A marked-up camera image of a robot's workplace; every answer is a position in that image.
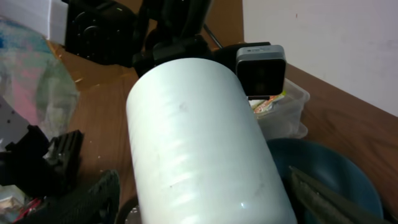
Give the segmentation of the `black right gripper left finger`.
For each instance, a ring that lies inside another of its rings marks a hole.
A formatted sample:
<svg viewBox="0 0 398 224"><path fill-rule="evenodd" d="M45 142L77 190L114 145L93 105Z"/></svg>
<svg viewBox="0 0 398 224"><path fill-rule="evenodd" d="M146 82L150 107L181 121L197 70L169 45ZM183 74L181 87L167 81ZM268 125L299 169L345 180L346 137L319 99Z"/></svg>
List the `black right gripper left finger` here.
<svg viewBox="0 0 398 224"><path fill-rule="evenodd" d="M119 174L106 170L58 200L16 221L17 224L114 224L119 210Z"/></svg>

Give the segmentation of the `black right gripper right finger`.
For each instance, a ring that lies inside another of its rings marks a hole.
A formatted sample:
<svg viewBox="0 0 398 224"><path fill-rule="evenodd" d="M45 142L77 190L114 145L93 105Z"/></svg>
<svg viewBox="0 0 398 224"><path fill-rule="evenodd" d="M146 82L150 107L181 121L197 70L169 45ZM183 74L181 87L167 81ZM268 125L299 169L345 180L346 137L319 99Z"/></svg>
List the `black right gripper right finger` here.
<svg viewBox="0 0 398 224"><path fill-rule="evenodd" d="M389 224L296 167L289 169L295 197L320 223Z"/></svg>

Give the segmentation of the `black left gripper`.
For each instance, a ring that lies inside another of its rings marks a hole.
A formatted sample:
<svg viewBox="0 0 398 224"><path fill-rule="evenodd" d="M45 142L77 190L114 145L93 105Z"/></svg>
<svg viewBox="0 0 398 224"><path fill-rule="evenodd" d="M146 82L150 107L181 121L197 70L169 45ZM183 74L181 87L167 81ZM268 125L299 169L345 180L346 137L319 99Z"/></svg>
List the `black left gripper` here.
<svg viewBox="0 0 398 224"><path fill-rule="evenodd" d="M149 70L165 62L181 58L204 58L218 62L235 72L236 54L239 49L270 44L270 42L241 43L212 51L207 41L201 35L196 35L175 43L161 42L155 44L152 49L136 53L132 58L132 67L141 77Z"/></svg>

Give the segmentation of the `orange green snack wrapper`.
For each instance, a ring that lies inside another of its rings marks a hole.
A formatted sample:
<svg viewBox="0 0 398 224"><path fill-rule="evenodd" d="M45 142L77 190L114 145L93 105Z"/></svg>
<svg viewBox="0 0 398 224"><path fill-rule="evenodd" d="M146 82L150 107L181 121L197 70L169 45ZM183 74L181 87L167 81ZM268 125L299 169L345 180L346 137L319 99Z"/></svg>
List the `orange green snack wrapper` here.
<svg viewBox="0 0 398 224"><path fill-rule="evenodd" d="M268 100L249 100L251 108L256 114L267 113L272 107L286 95L284 90L281 94L270 96Z"/></svg>

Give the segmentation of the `white cup green inside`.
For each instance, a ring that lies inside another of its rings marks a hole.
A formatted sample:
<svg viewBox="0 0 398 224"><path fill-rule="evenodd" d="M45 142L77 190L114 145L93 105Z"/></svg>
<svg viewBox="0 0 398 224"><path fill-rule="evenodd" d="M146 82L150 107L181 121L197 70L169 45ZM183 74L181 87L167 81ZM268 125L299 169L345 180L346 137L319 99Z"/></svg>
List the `white cup green inside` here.
<svg viewBox="0 0 398 224"><path fill-rule="evenodd" d="M149 70L126 103L143 223L295 223L237 76L184 58Z"/></svg>

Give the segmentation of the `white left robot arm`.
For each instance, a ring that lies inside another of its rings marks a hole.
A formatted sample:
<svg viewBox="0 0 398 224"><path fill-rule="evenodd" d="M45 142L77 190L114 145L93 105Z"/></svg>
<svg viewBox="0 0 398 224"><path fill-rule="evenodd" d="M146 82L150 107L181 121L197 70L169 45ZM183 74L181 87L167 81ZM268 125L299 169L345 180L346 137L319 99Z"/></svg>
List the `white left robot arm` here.
<svg viewBox="0 0 398 224"><path fill-rule="evenodd" d="M235 56L249 43L212 52L200 35L210 1L143 0L138 14L116 1L66 2L67 52L101 65L134 68L139 77L180 58L205 58L235 69Z"/></svg>

